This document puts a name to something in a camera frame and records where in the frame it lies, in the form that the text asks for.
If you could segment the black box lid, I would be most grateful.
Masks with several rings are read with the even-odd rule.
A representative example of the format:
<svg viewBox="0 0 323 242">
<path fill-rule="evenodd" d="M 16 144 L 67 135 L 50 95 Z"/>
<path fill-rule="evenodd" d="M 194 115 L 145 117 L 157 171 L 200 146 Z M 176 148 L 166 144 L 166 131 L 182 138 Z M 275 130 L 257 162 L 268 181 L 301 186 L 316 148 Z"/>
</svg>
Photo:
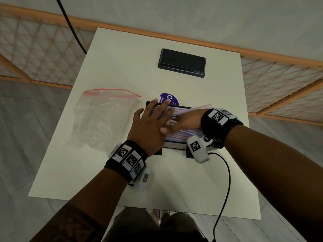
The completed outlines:
<svg viewBox="0 0 323 242">
<path fill-rule="evenodd" d="M 206 58 L 163 48 L 158 68 L 204 78 Z"/>
</svg>

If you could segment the person's right hand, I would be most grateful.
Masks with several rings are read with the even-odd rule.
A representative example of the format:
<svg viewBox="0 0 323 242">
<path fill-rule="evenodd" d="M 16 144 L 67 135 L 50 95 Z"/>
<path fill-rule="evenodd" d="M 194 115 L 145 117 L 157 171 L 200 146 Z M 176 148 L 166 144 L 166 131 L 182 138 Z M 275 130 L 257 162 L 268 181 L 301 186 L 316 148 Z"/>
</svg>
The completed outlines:
<svg viewBox="0 0 323 242">
<path fill-rule="evenodd" d="M 179 115 L 175 119 L 181 119 L 182 130 L 201 130 L 201 117 L 209 109 L 198 109 Z"/>
</svg>

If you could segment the black card box tray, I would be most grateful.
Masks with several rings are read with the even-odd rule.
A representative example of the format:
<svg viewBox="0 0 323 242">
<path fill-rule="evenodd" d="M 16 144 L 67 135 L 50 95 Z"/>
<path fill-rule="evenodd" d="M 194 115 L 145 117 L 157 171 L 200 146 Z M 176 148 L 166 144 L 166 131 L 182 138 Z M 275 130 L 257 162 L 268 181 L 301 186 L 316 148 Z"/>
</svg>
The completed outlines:
<svg viewBox="0 0 323 242">
<path fill-rule="evenodd" d="M 183 150 L 186 153 L 187 158 L 193 158 L 192 154 L 189 153 L 189 148 L 187 143 L 186 144 L 181 144 L 181 143 L 176 143 L 176 142 L 167 142 L 165 140 L 163 148 L 169 148 L 169 149 L 176 149 L 176 150 Z"/>
</svg>

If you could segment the clear plastic zip bag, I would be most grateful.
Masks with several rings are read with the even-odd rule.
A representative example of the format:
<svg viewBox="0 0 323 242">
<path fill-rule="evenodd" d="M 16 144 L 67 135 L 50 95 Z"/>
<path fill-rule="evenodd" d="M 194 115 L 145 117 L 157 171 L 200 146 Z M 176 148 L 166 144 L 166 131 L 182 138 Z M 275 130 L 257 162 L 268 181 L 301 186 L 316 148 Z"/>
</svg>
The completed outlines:
<svg viewBox="0 0 323 242">
<path fill-rule="evenodd" d="M 131 112 L 141 96 L 126 89 L 91 89 L 82 93 L 73 113 L 67 146 L 88 147 L 108 154 L 125 133 Z"/>
</svg>

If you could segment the wooden lattice screen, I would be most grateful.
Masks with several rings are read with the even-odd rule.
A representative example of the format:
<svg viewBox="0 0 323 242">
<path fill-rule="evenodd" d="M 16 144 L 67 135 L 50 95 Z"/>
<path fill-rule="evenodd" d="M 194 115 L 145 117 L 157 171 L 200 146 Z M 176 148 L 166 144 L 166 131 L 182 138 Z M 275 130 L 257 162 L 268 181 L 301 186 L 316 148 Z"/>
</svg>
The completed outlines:
<svg viewBox="0 0 323 242">
<path fill-rule="evenodd" d="M 69 20 L 86 49 L 97 28 L 106 28 L 237 52 L 250 116 L 323 126 L 323 61 Z M 0 80 L 72 89 L 84 59 L 64 16 L 0 3 Z"/>
</svg>

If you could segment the person's dark trousers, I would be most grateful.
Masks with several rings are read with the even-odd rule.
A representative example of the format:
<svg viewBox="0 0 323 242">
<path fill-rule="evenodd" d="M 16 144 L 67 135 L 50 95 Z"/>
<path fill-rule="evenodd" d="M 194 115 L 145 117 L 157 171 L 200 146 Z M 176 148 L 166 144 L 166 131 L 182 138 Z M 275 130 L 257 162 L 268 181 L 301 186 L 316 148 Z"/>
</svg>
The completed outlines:
<svg viewBox="0 0 323 242">
<path fill-rule="evenodd" d="M 161 212 L 160 225 L 143 208 L 126 207 L 102 242 L 208 242 L 188 214 Z"/>
</svg>

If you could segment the person's left hand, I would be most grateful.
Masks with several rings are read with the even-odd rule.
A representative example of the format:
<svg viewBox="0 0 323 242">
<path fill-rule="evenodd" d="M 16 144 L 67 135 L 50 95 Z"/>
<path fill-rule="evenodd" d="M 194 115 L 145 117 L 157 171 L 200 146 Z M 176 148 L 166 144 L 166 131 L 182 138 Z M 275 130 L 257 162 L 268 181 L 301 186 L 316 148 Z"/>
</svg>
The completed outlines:
<svg viewBox="0 0 323 242">
<path fill-rule="evenodd" d="M 137 143 L 150 157 L 160 150 L 165 142 L 166 135 L 161 134 L 159 129 L 171 119 L 175 108 L 171 107 L 160 117 L 155 117 L 155 108 L 158 99 L 152 100 L 144 109 L 138 122 L 133 122 L 127 140 Z"/>
</svg>

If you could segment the stack of playing cards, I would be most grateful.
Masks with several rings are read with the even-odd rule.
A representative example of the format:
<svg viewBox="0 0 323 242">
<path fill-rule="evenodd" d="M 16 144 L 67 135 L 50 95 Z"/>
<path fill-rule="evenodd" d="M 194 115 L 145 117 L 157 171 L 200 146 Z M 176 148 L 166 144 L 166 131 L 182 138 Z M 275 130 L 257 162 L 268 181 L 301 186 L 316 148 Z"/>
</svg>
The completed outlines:
<svg viewBox="0 0 323 242">
<path fill-rule="evenodd" d="M 207 104 L 207 105 L 202 105 L 198 106 L 195 108 L 190 108 L 190 107 L 185 107 L 185 106 L 179 106 L 179 105 L 174 105 L 172 102 L 166 107 L 164 112 L 167 112 L 169 108 L 174 107 L 175 111 L 173 112 L 172 118 L 171 118 L 171 125 L 177 124 L 174 119 L 178 117 L 181 114 L 184 114 L 186 112 L 190 112 L 193 110 L 198 110 L 198 109 L 210 109 L 214 108 L 212 104 Z M 199 129 L 194 129 L 194 130 L 180 130 L 174 134 L 167 135 L 166 136 L 166 141 L 167 142 L 176 142 L 176 143 L 183 143 L 186 144 L 187 139 L 192 137 L 192 136 L 198 136 L 198 137 L 203 137 L 203 132 L 202 130 Z"/>
</svg>

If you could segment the purple round card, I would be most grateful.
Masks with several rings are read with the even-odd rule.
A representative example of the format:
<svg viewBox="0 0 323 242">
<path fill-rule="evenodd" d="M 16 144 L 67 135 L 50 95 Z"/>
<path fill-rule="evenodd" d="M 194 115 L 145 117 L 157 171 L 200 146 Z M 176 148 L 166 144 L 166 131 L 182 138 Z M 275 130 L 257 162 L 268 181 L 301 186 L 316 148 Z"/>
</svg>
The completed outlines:
<svg viewBox="0 0 323 242">
<path fill-rule="evenodd" d="M 179 106 L 179 102 L 176 99 L 176 97 L 169 93 L 161 93 L 159 97 L 160 97 L 159 99 L 160 104 L 166 100 L 169 100 L 170 101 L 169 106 Z"/>
</svg>

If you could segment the person's left forearm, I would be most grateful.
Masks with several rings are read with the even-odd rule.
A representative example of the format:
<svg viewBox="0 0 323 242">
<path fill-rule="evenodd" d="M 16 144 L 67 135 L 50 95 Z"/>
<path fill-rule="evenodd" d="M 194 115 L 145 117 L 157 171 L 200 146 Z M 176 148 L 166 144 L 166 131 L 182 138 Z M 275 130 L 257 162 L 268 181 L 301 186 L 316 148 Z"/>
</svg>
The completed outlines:
<svg viewBox="0 0 323 242">
<path fill-rule="evenodd" d="M 103 168 L 30 242 L 100 242 L 128 181 Z"/>
</svg>

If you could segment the person's right forearm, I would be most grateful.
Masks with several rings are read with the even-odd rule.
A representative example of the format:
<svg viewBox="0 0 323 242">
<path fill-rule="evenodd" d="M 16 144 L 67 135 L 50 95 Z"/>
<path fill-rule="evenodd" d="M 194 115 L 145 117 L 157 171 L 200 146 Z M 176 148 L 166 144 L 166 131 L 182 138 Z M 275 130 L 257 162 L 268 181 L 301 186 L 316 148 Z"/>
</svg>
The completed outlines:
<svg viewBox="0 0 323 242">
<path fill-rule="evenodd" d="M 323 242 L 323 167 L 242 125 L 230 130 L 224 146 L 265 199 L 307 242 Z"/>
</svg>

